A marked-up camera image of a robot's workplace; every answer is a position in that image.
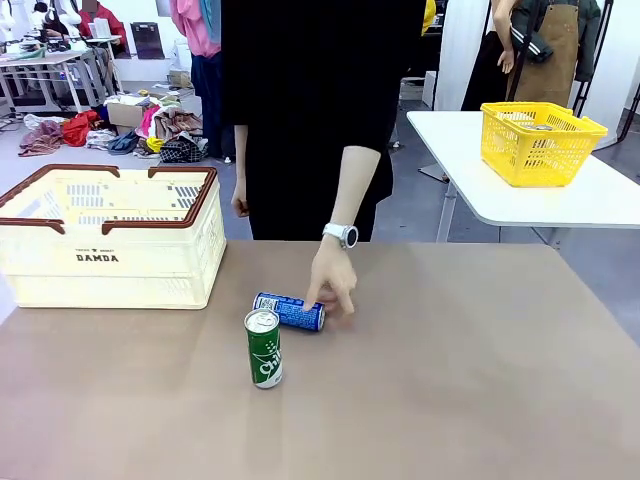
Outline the person's left hand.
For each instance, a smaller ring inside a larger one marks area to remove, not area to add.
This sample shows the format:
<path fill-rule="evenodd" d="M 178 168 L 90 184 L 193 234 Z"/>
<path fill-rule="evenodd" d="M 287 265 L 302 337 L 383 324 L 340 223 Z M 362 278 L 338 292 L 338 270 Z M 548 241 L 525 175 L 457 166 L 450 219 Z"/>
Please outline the person's left hand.
<path fill-rule="evenodd" d="M 329 311 L 354 313 L 351 294 L 357 284 L 357 276 L 346 251 L 335 237 L 325 236 L 312 261 L 310 285 L 304 309 L 316 303 L 324 303 Z"/>

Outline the person's right hand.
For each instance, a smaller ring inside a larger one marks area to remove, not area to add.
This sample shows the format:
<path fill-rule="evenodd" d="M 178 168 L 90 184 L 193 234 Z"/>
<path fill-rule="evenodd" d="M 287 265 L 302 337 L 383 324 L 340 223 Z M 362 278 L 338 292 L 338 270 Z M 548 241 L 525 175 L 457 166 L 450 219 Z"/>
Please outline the person's right hand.
<path fill-rule="evenodd" d="M 232 208 L 239 218 L 245 218 L 249 216 L 249 205 L 246 194 L 246 181 L 244 179 L 237 179 L 234 192 L 231 199 Z"/>

